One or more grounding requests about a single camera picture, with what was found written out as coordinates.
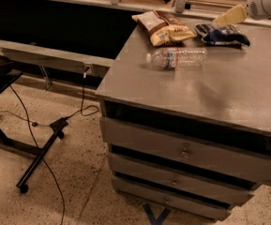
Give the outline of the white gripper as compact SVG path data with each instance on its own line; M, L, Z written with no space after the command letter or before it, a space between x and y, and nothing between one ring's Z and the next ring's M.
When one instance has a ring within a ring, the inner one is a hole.
M247 0L247 9L244 5L236 5L217 16L213 24L216 27L225 27L241 23L247 18L247 14L253 20L271 18L271 0Z

